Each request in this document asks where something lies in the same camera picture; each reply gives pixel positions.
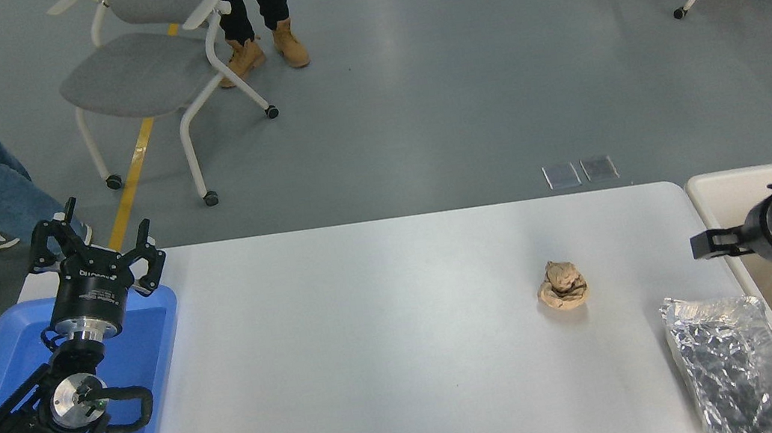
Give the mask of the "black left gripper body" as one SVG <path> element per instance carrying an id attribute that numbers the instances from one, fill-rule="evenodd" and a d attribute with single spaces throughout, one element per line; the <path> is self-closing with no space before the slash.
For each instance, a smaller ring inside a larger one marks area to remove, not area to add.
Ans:
<path id="1" fill-rule="evenodd" d="M 124 322 L 128 288 L 133 285 L 123 254 L 94 248 L 67 257 L 59 266 L 60 283 L 52 311 L 52 328 L 67 334 L 86 321 L 119 328 Z"/>

